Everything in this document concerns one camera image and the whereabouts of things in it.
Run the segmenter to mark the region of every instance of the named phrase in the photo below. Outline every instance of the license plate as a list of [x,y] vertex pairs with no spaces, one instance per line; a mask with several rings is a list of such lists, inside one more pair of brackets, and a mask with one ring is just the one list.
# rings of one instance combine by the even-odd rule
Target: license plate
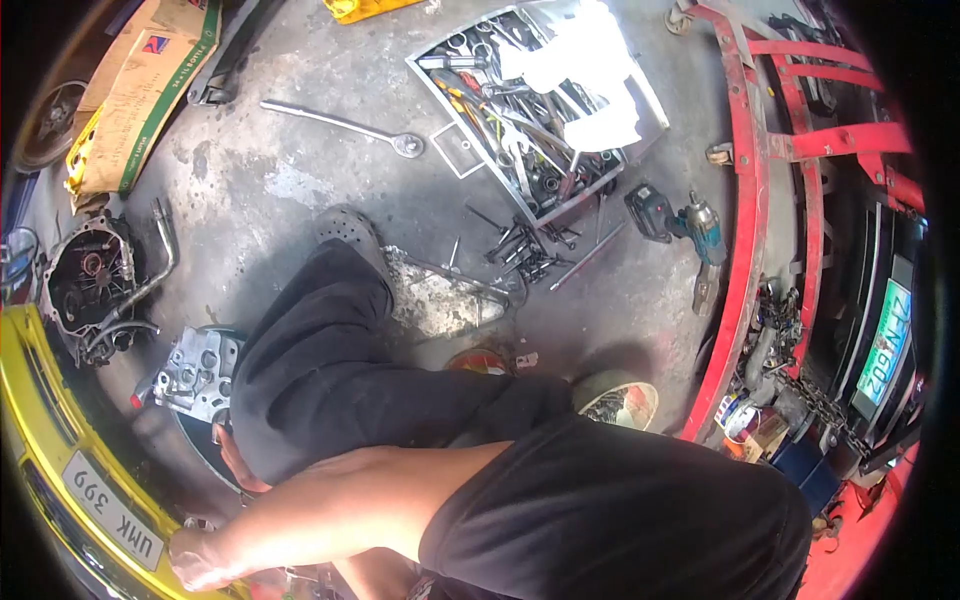
[[156,571],[163,541],[124,506],[79,450],[63,470],[63,483],[111,538],[140,564]]
[[910,291],[889,279],[874,344],[856,384],[856,389],[863,392],[875,406],[879,406],[883,400],[887,385],[896,372],[909,330]]

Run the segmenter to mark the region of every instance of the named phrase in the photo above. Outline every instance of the man's leg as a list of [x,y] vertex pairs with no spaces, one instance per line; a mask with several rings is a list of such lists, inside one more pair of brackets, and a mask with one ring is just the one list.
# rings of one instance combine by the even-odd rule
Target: man's leg
[[561,379],[392,364],[380,339],[391,308],[383,277],[341,239],[284,288],[244,347],[230,406],[257,477],[275,485],[364,446],[514,440],[572,410]]

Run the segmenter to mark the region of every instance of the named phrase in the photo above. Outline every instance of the yellow car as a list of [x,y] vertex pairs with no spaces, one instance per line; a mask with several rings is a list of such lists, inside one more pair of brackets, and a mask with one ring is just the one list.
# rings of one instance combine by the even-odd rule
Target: yellow car
[[5,450],[59,554],[65,549],[85,571],[81,579],[89,575],[120,598],[248,598],[242,584],[205,593],[180,586],[166,552],[180,524],[84,414],[35,306],[3,308],[0,348]]

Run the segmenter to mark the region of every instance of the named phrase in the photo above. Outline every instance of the car grille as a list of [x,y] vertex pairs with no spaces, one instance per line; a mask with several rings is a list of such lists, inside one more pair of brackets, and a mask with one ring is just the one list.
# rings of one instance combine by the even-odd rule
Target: car grille
[[133,578],[122,565],[110,556],[107,550],[98,545],[84,531],[60,503],[53,491],[50,490],[50,487],[31,461],[26,461],[22,469],[27,487],[47,521],[57,529],[74,556],[90,567],[90,570],[99,576],[98,579],[107,582],[110,588],[121,598],[160,600],[160,596],[151,593],[143,584]]

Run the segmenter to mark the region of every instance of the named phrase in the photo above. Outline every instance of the yellow container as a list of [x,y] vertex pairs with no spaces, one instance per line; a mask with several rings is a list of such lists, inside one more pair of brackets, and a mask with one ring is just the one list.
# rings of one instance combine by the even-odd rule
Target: yellow container
[[326,7],[333,13],[333,18],[341,25],[349,25],[374,16],[381,12],[389,12],[423,0],[324,0]]

